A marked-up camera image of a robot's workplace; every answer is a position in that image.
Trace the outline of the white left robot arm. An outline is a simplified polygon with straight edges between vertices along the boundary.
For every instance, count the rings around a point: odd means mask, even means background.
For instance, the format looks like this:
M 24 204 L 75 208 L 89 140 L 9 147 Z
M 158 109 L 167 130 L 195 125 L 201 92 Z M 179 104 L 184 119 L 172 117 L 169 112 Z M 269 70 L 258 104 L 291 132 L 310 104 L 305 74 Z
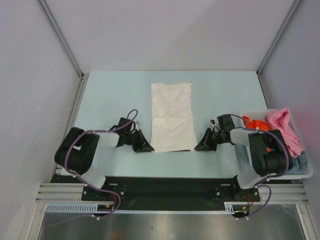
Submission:
M 97 147 L 119 148 L 131 146 L 135 153 L 154 152 L 141 129 L 132 119 L 121 117 L 118 124 L 107 130 L 84 131 L 73 127 L 54 155 L 54 162 L 74 177 L 94 187 L 93 194 L 100 200 L 110 196 L 107 178 L 93 166 Z

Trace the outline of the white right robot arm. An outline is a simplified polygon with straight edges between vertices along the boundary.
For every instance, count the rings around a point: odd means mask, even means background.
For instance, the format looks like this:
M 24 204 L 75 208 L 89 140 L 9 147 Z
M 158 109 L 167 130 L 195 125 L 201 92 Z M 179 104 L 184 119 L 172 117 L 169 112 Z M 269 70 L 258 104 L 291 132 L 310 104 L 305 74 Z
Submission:
M 281 177 L 293 167 L 293 160 L 278 129 L 262 130 L 248 128 L 244 117 L 242 127 L 236 127 L 234 114 L 223 114 L 211 120 L 195 151 L 216 151 L 218 145 L 242 145 L 249 148 L 251 164 L 242 173 L 232 178 L 230 186 L 224 190 L 227 200 L 244 202 L 249 199 L 249 191 L 256 189 L 270 178 Z

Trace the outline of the white t shirt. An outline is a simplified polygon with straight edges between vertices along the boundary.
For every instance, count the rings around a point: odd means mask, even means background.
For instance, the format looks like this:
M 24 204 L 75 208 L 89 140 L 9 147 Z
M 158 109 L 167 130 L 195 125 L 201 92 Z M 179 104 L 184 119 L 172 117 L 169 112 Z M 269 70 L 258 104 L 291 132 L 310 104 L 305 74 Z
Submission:
M 197 145 L 188 82 L 151 85 L 151 139 L 156 153 L 193 151 Z

